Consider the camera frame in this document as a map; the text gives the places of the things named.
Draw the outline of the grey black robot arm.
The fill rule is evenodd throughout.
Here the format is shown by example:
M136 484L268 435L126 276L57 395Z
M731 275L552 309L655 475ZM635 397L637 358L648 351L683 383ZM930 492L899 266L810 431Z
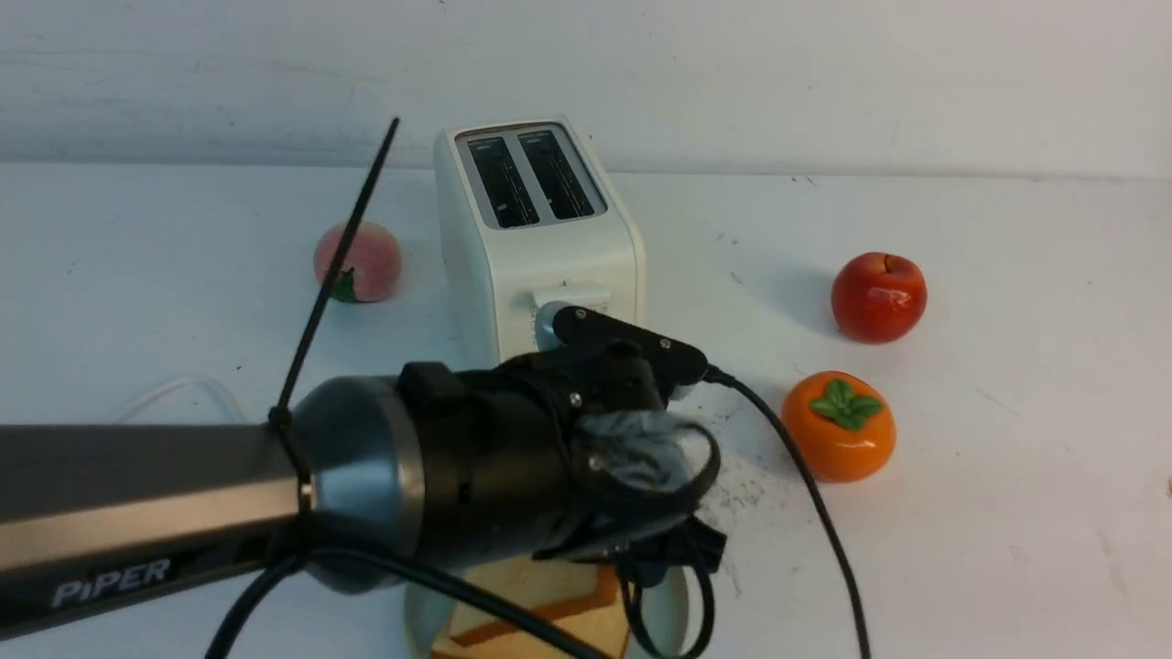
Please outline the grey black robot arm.
M4 639L277 568L341 595L396 587L386 561L711 575L724 537L695 512L720 454L668 450L714 443L675 387L612 344L334 378L259 424L5 426Z

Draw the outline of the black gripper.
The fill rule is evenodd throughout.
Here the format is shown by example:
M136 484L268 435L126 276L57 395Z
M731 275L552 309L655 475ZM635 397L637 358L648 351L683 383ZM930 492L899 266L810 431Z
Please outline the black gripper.
M654 587L711 575L727 537L699 519L721 464L713 433L670 413L648 364L602 349L531 353L490 371L398 371L420 446L418 522L403 551L463 570L516 556L609 564Z

